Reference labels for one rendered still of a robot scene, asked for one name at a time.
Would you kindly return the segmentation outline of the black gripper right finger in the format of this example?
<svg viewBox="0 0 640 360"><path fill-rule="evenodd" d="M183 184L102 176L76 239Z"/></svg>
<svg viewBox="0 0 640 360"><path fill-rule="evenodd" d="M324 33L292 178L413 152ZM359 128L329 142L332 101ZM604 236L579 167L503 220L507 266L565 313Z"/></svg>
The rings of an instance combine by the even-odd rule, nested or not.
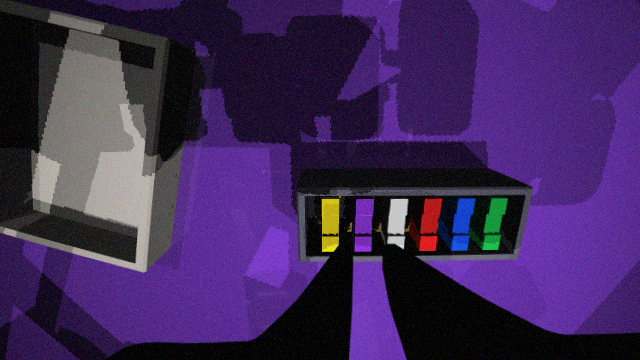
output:
<svg viewBox="0 0 640 360"><path fill-rule="evenodd" d="M382 271L407 360L640 360L640 333L542 329L395 243L384 245Z"/></svg>

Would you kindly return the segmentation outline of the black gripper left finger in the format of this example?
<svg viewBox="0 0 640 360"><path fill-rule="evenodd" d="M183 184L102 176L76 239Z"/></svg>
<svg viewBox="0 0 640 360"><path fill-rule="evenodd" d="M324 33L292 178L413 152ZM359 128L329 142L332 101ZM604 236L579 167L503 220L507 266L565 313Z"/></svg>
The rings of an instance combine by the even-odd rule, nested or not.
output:
<svg viewBox="0 0 640 360"><path fill-rule="evenodd" d="M137 343L107 360L349 360L353 256L338 245L303 293L251 341Z"/></svg>

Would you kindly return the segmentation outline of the grey rectangular tray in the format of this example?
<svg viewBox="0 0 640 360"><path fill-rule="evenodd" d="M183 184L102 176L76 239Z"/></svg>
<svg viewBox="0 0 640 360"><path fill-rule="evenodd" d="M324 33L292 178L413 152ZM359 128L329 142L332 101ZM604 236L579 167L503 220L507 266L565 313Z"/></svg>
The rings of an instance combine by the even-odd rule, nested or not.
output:
<svg viewBox="0 0 640 360"><path fill-rule="evenodd" d="M0 0L0 233L145 273L171 247L195 59Z"/></svg>

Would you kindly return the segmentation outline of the black fuse block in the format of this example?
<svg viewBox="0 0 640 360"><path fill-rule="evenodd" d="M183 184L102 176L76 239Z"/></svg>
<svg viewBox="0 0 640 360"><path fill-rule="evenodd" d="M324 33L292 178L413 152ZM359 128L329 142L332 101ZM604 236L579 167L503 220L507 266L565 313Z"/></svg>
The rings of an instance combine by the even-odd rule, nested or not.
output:
<svg viewBox="0 0 640 360"><path fill-rule="evenodd" d="M354 261L382 262L376 232L383 198L408 199L404 249L423 262L518 260L533 187L490 168L302 169L297 192L298 260L327 262L318 196L339 198L339 245ZM373 196L372 252L354 252L353 198Z"/></svg>

